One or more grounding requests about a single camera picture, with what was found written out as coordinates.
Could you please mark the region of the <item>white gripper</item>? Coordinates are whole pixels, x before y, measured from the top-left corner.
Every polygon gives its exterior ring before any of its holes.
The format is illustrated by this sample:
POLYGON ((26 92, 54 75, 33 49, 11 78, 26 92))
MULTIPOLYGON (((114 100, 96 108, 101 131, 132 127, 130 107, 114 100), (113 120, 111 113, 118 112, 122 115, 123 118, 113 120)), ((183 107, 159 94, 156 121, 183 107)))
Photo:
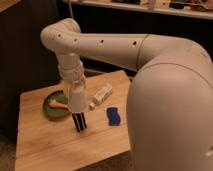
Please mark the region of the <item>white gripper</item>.
POLYGON ((85 85, 84 66, 75 53, 57 54, 59 75, 62 78, 63 93, 67 99, 72 94, 73 84, 85 85))

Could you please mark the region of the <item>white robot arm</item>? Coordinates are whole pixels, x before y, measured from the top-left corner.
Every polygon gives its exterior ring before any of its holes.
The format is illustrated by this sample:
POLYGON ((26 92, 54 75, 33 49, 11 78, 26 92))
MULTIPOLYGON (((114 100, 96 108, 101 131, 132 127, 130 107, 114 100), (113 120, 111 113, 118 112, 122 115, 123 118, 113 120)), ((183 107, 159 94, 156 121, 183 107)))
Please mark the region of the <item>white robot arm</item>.
POLYGON ((213 171, 213 60, 198 43, 153 34, 88 34, 67 18, 41 31, 70 86, 68 109, 87 107, 80 56, 133 70, 127 125, 135 171, 213 171))

